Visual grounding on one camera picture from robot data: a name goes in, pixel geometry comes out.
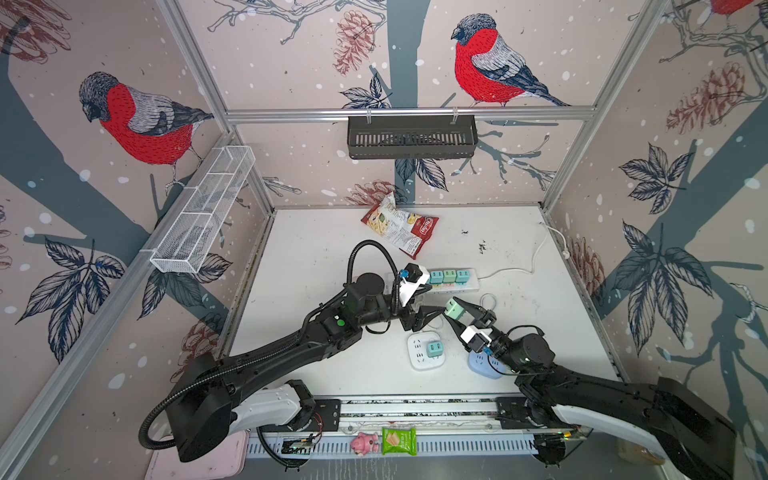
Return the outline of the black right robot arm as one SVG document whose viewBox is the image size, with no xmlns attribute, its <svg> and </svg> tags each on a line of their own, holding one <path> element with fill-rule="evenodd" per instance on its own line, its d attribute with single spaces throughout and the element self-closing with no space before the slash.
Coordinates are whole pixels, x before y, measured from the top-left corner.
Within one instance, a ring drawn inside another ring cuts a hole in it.
<svg viewBox="0 0 768 480">
<path fill-rule="evenodd" d="M 690 479 L 733 478 L 733 424 L 680 382 L 627 383 L 573 371 L 556 363 L 540 328 L 513 339 L 495 327 L 493 311 L 457 297 L 443 315 L 466 350 L 511 371 L 535 423 L 608 433 L 670 460 Z"/>
</svg>

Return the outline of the green snack packet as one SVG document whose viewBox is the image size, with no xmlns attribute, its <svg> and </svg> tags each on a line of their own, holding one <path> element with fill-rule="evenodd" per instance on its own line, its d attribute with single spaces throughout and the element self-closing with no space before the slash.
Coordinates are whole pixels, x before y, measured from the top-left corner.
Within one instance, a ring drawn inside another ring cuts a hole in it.
<svg viewBox="0 0 768 480">
<path fill-rule="evenodd" d="M 381 452 L 388 454 L 418 455 L 417 432 L 411 429 L 383 428 L 381 434 Z"/>
</svg>

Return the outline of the white square power socket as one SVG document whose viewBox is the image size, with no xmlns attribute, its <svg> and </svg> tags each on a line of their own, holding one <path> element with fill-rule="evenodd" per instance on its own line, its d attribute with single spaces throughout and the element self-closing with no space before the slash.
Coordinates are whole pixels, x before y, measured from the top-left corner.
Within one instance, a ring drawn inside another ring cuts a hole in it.
<svg viewBox="0 0 768 480">
<path fill-rule="evenodd" d="M 428 371 L 440 368 L 446 360 L 445 351 L 439 358 L 428 358 L 426 344 L 433 340 L 442 342 L 441 337 L 434 331 L 422 331 L 410 335 L 407 339 L 407 351 L 411 366 L 416 371 Z"/>
</svg>

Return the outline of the pink tray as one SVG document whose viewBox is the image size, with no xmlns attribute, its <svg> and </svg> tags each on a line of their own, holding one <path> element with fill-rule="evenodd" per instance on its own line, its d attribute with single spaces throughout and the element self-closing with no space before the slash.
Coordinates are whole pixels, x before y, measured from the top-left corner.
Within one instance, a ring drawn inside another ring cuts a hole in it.
<svg viewBox="0 0 768 480">
<path fill-rule="evenodd" d="M 220 445 L 201 458 L 181 462 L 175 448 L 152 454 L 145 474 L 147 480 L 208 480 L 238 475 L 244 468 L 249 432 L 228 436 Z"/>
</svg>

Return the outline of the light green plug adapter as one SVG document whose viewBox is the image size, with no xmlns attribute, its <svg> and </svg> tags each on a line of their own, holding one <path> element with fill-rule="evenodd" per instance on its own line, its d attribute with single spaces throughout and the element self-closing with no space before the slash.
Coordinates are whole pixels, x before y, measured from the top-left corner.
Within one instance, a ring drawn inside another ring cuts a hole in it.
<svg viewBox="0 0 768 480">
<path fill-rule="evenodd" d="M 453 284 L 456 283 L 456 270 L 455 269 L 446 269 L 443 271 L 444 274 L 444 283 Z"/>
</svg>

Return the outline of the red white chips bag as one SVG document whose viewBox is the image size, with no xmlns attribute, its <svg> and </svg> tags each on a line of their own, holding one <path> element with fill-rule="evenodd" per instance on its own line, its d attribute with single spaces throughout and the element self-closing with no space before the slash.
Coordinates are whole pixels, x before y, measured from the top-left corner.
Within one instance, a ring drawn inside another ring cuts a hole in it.
<svg viewBox="0 0 768 480">
<path fill-rule="evenodd" d="M 431 239 L 439 218 L 400 209 L 394 193 L 372 207 L 361 222 L 413 260 Z"/>
</svg>

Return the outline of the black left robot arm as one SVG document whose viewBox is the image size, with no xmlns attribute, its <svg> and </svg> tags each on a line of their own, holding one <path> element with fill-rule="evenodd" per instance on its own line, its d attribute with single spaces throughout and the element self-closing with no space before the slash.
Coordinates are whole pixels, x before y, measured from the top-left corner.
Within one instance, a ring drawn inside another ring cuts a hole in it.
<svg viewBox="0 0 768 480">
<path fill-rule="evenodd" d="M 139 444 L 147 450 L 173 448 L 180 461 L 191 462 L 241 430 L 300 428 L 309 422 L 314 406 L 302 382 L 290 380 L 280 392 L 296 406 L 288 416 L 269 409 L 258 393 L 275 380 L 348 349 L 370 325 L 398 320 L 404 330 L 416 331 L 440 313 L 438 307 L 413 305 L 432 288 L 428 270 L 420 265 L 393 268 L 391 287 L 375 273 L 354 276 L 357 254 L 367 246 L 387 251 L 374 240 L 358 243 L 350 253 L 342 289 L 311 310 L 296 332 L 243 354 L 215 359 L 205 353 L 192 360 L 141 423 Z"/>
</svg>

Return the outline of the blue square power socket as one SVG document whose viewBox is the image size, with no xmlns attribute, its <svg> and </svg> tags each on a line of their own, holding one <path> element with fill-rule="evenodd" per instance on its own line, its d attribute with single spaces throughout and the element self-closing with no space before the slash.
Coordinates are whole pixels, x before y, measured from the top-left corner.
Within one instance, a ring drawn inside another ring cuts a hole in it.
<svg viewBox="0 0 768 480">
<path fill-rule="evenodd" d="M 468 366 L 474 373 L 492 380 L 500 379 L 509 372 L 507 367 L 485 352 L 470 352 Z"/>
</svg>

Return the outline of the teal plug adapter front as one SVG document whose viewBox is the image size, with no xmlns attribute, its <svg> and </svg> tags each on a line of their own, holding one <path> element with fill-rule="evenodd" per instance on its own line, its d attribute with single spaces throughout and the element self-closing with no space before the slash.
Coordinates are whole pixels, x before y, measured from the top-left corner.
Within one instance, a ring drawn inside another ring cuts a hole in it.
<svg viewBox="0 0 768 480">
<path fill-rule="evenodd" d="M 426 344 L 426 354 L 428 358 L 439 358 L 444 354 L 443 343 L 439 340 L 433 340 Z"/>
</svg>

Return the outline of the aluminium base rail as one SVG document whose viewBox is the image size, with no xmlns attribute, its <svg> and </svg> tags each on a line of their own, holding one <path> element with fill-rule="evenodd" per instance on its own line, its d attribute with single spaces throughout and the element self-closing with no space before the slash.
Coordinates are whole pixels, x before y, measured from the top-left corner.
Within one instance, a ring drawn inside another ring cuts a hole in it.
<svg viewBox="0 0 768 480">
<path fill-rule="evenodd" d="M 357 454 L 353 441 L 383 431 L 413 430 L 418 457 L 563 455 L 581 440 L 576 427 L 534 420 L 520 394 L 370 395 L 319 397 L 312 423 L 298 432 L 268 427 L 263 447 L 252 433 L 248 459 L 271 453 L 288 460 L 378 459 L 380 451 Z"/>
</svg>

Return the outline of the pink toy pig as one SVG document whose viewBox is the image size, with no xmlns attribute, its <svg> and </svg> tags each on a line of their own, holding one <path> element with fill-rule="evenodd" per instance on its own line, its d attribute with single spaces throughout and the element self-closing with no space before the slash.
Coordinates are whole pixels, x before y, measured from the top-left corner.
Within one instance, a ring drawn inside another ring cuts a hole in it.
<svg viewBox="0 0 768 480">
<path fill-rule="evenodd" d="M 366 456 L 380 451 L 380 440 L 378 434 L 366 434 L 360 432 L 351 441 L 350 448 L 357 456 Z"/>
</svg>

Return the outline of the white multicolour power strip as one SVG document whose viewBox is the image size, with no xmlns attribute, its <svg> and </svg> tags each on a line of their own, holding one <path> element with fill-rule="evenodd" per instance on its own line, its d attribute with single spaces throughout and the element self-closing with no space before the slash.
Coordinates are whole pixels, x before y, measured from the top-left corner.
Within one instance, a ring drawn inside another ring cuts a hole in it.
<svg viewBox="0 0 768 480">
<path fill-rule="evenodd" d="M 473 292 L 480 290 L 479 279 L 476 270 L 473 268 L 459 270 L 438 269 L 436 280 L 433 279 L 434 274 L 432 274 L 426 267 L 417 265 L 416 270 L 421 270 L 428 274 L 427 286 L 431 287 L 428 294 Z"/>
</svg>

